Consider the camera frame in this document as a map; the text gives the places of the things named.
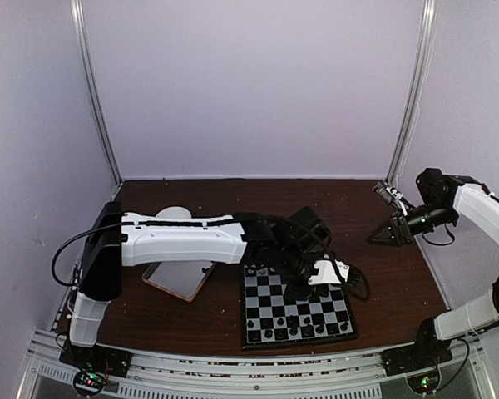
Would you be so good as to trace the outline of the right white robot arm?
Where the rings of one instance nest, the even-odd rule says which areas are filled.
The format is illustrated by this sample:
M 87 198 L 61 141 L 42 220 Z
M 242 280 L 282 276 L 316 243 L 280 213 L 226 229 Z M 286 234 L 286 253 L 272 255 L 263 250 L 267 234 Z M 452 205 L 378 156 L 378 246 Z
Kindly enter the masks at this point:
M 367 238 L 369 244 L 400 247 L 425 237 L 437 227 L 462 223 L 457 232 L 464 241 L 441 252 L 446 271 L 461 275 L 460 283 L 472 285 L 457 306 L 422 322 L 410 360 L 428 366 L 450 342 L 469 333 L 483 333 L 499 326 L 499 199 L 488 187 L 468 175 L 446 175 L 426 168 L 416 178 L 422 199 L 418 206 L 386 181 L 373 191 L 395 211 Z

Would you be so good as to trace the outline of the black grey chessboard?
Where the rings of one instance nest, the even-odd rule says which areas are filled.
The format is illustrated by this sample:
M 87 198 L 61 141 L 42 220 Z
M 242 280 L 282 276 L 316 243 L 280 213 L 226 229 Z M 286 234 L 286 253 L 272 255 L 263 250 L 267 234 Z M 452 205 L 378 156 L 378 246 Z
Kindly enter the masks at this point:
M 241 347 L 246 350 L 283 349 L 302 344 L 327 344 L 358 338 L 348 296 L 329 286 L 329 296 L 292 300 L 284 296 L 286 282 L 274 270 L 241 272 Z M 250 328 L 248 321 L 255 320 Z M 295 336 L 289 334 L 298 329 Z

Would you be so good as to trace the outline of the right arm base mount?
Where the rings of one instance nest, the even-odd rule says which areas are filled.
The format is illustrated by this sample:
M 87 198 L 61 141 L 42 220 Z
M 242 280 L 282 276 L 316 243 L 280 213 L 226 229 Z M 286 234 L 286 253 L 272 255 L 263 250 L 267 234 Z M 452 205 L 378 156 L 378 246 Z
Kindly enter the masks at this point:
M 445 347 L 425 352 L 411 344 L 384 350 L 381 359 L 387 377 L 405 377 L 412 392 L 426 396 L 442 386 L 440 366 L 452 360 L 452 352 Z

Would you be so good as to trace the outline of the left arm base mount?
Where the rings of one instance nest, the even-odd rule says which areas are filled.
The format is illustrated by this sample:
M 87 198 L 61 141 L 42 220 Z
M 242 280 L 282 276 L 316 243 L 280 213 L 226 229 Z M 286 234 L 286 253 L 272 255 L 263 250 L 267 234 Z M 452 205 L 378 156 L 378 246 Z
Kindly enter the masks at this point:
M 61 350 L 59 361 L 77 370 L 72 378 L 72 388 L 76 393 L 81 397 L 92 398 L 116 385 L 112 377 L 127 376 L 131 358 L 130 352 L 120 349 L 67 344 Z

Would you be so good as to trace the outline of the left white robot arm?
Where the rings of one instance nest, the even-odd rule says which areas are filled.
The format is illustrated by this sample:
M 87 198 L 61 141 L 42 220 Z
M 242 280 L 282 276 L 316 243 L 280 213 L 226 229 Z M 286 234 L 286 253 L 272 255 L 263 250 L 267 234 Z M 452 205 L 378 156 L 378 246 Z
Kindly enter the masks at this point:
M 329 249 L 331 233 L 309 207 L 288 218 L 256 213 L 210 218 L 124 212 L 104 205 L 83 233 L 77 296 L 69 327 L 72 357 L 86 369 L 98 367 L 96 344 L 108 305 L 122 293 L 122 269 L 141 264 L 205 261 L 272 267 L 297 287 L 345 283 Z

